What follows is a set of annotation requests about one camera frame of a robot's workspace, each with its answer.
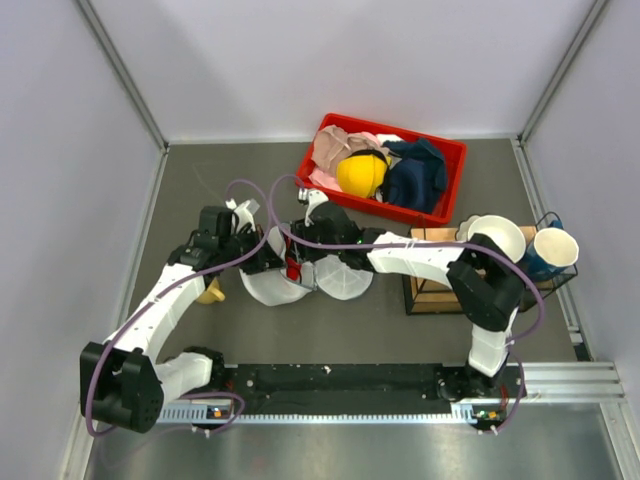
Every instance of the gray table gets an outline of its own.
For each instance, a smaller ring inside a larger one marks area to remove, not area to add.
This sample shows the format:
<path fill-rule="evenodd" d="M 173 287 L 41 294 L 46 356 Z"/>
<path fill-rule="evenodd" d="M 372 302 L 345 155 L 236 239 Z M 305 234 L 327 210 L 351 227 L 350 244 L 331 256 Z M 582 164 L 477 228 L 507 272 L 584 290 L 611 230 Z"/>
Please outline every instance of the gray table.
<path fill-rule="evenodd" d="M 495 213 L 514 222 L 533 222 L 508 140 L 475 140 L 469 146 L 452 225 L 473 213 Z M 172 147 L 154 210 L 133 295 L 137 305 L 155 283 L 168 254 L 197 226 L 203 205 L 223 203 L 226 185 L 248 178 L 268 189 L 283 173 L 296 171 L 308 145 L 302 143 Z M 256 197 L 245 187 L 236 199 Z M 297 219 L 304 209 L 296 188 L 277 196 L 281 219 Z M 408 226 L 349 211 L 360 226 L 405 234 Z M 258 213 L 266 224 L 266 208 Z M 221 276 L 223 303 L 193 305 L 161 353 L 176 355 L 190 345 L 222 351 L 232 363 L 464 362 L 471 324 L 461 315 L 404 313 L 400 278 L 378 275 L 360 298 L 348 302 L 313 293 L 299 302 L 265 307 L 244 289 L 237 270 Z M 535 337 L 515 350 L 524 361 L 571 361 L 575 354 L 555 298 Z M 530 325 L 535 308 L 519 317 L 515 331 Z"/>

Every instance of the white wall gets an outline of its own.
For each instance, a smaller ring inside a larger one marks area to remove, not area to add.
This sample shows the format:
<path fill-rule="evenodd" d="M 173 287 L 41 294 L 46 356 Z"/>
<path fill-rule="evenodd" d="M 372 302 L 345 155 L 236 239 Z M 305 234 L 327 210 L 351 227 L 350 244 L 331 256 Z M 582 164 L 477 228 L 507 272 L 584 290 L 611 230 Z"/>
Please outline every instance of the white wall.
<path fill-rule="evenodd" d="M 158 152 L 69 0 L 0 15 L 0 477 L 57 476 Z"/>
<path fill-rule="evenodd" d="M 614 360 L 640 420 L 640 3 L 611 2 L 530 143 L 553 209 L 580 243 L 591 347 Z"/>
<path fill-rule="evenodd" d="M 164 135 L 518 133 L 593 0 L 93 0 Z"/>

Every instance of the white bowl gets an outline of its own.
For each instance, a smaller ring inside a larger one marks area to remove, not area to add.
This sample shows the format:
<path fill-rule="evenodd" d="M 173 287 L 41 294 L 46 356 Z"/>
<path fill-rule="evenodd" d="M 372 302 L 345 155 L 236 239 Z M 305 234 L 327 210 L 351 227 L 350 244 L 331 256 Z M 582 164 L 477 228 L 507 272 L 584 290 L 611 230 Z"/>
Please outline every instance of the white bowl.
<path fill-rule="evenodd" d="M 468 238 L 474 233 L 482 233 L 509 257 L 513 263 L 517 263 L 523 256 L 527 247 L 522 230 L 511 220 L 499 215 L 485 215 L 474 221 L 469 227 Z"/>

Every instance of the red object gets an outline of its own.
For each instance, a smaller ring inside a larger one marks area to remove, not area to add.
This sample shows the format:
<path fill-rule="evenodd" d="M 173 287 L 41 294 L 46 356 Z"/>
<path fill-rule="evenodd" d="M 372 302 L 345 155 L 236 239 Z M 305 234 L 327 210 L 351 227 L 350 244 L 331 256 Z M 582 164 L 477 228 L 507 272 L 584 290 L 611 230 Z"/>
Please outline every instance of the red object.
<path fill-rule="evenodd" d="M 309 175 L 316 166 L 313 160 L 311 160 L 313 144 L 309 147 L 307 154 L 304 156 L 304 160 L 302 160 L 302 163 L 296 172 L 304 182 L 305 187 L 322 190 L 327 194 L 331 201 L 338 205 L 342 205 L 343 207 L 353 208 L 354 210 L 360 210 L 361 212 L 370 213 L 371 215 L 378 215 L 390 220 L 395 220 L 396 222 L 425 227 L 440 227 L 451 221 L 453 207 L 456 203 L 458 186 L 460 185 L 460 179 L 462 178 L 464 157 L 467 154 L 467 146 L 464 143 L 432 137 L 431 135 L 425 135 L 424 133 L 403 130 L 401 128 L 368 122 L 366 120 L 360 120 L 353 117 L 345 117 L 344 115 L 338 115 L 337 113 L 327 114 L 324 117 L 324 120 L 322 120 L 318 130 L 322 130 L 324 127 L 329 125 L 337 125 L 347 133 L 370 132 L 374 135 L 379 133 L 395 134 L 408 142 L 415 142 L 420 137 L 426 138 L 442 152 L 446 160 L 447 174 L 449 178 L 447 191 L 442 194 L 440 201 L 433 212 L 428 214 L 418 212 L 416 210 L 409 210 L 408 208 L 396 207 L 395 205 L 390 205 L 388 203 L 381 203 L 377 200 L 356 197 L 344 192 L 336 192 L 335 190 L 314 185 L 309 181 Z"/>

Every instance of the beige cloth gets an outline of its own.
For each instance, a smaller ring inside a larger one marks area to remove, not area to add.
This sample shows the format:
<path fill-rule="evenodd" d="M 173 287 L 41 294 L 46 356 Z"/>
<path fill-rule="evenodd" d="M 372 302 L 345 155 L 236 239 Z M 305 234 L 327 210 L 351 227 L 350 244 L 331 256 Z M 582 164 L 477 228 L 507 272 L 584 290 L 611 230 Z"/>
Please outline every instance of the beige cloth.
<path fill-rule="evenodd" d="M 338 164 L 358 150 L 378 150 L 389 155 L 389 149 L 381 147 L 375 137 L 367 132 L 347 133 L 342 128 L 329 125 L 316 134 L 313 140 L 311 160 L 323 171 L 336 176 Z"/>

